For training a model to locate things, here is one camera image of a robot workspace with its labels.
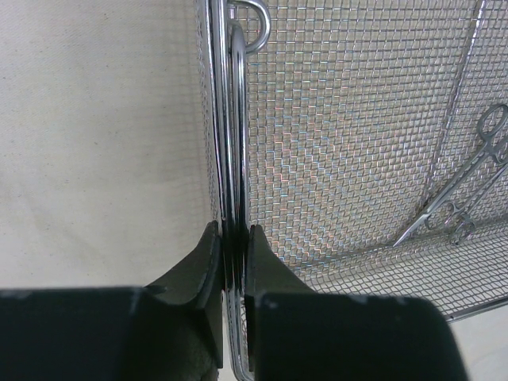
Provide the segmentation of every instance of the wire handle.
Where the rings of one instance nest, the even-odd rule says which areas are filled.
[[[235,6],[248,6],[256,11],[260,19],[260,34],[258,34],[252,43],[247,44],[245,47],[247,56],[256,54],[268,42],[270,37],[271,19],[267,6],[260,0],[229,0],[228,3]]]

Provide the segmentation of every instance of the surgical scissors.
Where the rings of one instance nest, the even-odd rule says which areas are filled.
[[[499,119],[499,122],[496,123],[494,128],[491,131],[485,130],[485,124],[487,119],[494,113],[502,111],[502,116]],[[496,145],[494,145],[494,138],[498,134],[498,132],[505,126],[506,120],[508,119],[508,106],[505,104],[495,104],[488,108],[485,113],[478,120],[476,125],[476,132],[478,133],[480,139],[483,141],[483,144],[479,148],[479,150],[473,155],[471,159],[469,159],[466,164],[464,164],[459,171],[444,185],[443,189],[433,198],[433,200],[424,208],[422,212],[416,216],[413,220],[409,228],[404,230],[398,239],[394,243],[394,246],[397,246],[402,241],[404,241],[412,232],[414,232],[421,224],[425,223],[428,229],[435,229],[429,224],[429,217],[431,217],[438,209],[440,209],[443,204],[447,203],[447,205],[451,206],[451,215],[452,216],[461,216],[462,220],[457,227],[456,231],[452,233],[452,235],[456,235],[457,233],[462,233],[462,231],[470,231],[467,234],[467,237],[474,231],[474,223],[469,219],[468,216],[463,215],[462,212],[470,206],[471,201],[476,199],[473,202],[472,207],[476,206],[478,201],[483,197],[485,193],[491,188],[492,184],[497,180],[501,174],[506,169],[506,164],[508,164],[508,151],[506,150],[506,143],[508,142],[508,135],[502,137]],[[462,207],[458,208],[455,203],[450,202],[453,192],[457,189],[457,187],[467,178],[469,177],[476,168],[479,167],[488,157],[491,157],[492,160],[498,164],[502,165],[502,168],[496,172],[491,179],[487,180],[464,204]],[[447,218],[444,224],[438,224],[438,226],[449,225],[451,218]]]

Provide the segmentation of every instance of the stainless steel mesh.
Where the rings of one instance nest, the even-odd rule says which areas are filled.
[[[463,246],[420,229],[386,247],[478,149],[480,115],[508,101],[508,3],[266,3],[271,38],[248,65],[250,202],[277,255],[318,290],[415,294],[447,314],[508,294],[506,177]],[[256,15],[238,15],[252,40]]]

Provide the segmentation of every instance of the white fabric backdrop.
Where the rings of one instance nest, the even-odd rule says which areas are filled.
[[[194,3],[0,4],[0,287],[154,280],[210,220]]]

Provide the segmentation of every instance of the metal rod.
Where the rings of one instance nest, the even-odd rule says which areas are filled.
[[[245,52],[248,56],[256,54],[268,42],[268,38],[270,37],[271,19],[268,8],[260,0],[230,0],[229,3],[235,6],[248,6],[256,11],[260,19],[260,34],[245,48]]]

